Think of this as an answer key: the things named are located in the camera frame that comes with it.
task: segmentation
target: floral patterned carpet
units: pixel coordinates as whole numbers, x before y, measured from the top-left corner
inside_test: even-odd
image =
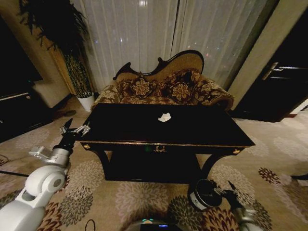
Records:
[[[73,126],[78,127],[89,113],[70,99],[59,114],[72,109],[77,110]],[[0,170],[30,174],[42,166],[28,151],[35,145],[56,145],[59,127],[68,119],[60,117],[0,143]],[[230,189],[228,180],[232,182],[241,203],[257,211],[256,222],[263,230],[308,230],[308,181],[290,177],[308,173],[308,111],[279,123],[235,121],[256,146],[219,160],[210,178],[224,189]],[[202,165],[208,155],[197,157]],[[203,213],[196,211],[188,203],[185,184],[105,181],[98,157],[78,142],[71,163],[65,188],[52,197],[39,231],[122,231],[132,221],[149,217],[193,231],[238,230],[226,201]],[[0,207],[16,197],[25,180],[0,174]]]

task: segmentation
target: table shelf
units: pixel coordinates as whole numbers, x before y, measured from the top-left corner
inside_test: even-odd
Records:
[[[200,175],[195,154],[113,152],[106,180],[190,183]]]

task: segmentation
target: floral upholstery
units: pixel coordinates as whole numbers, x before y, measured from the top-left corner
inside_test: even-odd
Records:
[[[145,99],[139,99],[137,96],[126,96],[121,100],[121,103],[131,104],[177,104],[171,98],[149,96]],[[195,105],[194,102],[188,102],[187,105]]]
[[[192,98],[188,85],[184,82],[177,82],[170,87],[170,97],[178,104],[185,104]]]
[[[92,105],[99,103],[187,104],[219,106],[228,111],[233,96],[196,69],[182,69],[163,78],[149,81],[139,73],[134,79],[123,79],[107,86]]]
[[[91,110],[99,103],[120,103],[122,98],[123,94],[117,86],[108,85],[92,104]]]
[[[133,91],[134,96],[144,99],[151,94],[153,89],[156,88],[156,82],[147,81],[142,77],[142,73],[139,73],[138,77],[131,81],[130,88]]]

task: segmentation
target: sofa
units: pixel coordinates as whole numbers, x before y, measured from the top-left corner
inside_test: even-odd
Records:
[[[150,73],[137,72],[125,64],[104,88],[91,109],[99,103],[186,104],[215,106],[228,111],[233,96],[202,75],[200,52],[182,51],[167,61],[158,58]]]

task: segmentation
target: black table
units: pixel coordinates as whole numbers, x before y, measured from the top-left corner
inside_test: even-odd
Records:
[[[169,121],[158,121],[168,112]],[[227,113],[201,105],[100,103],[88,122],[79,141],[98,155],[106,180],[190,183],[255,145]],[[113,151],[110,160],[104,150]],[[211,154],[202,169],[195,154]]]

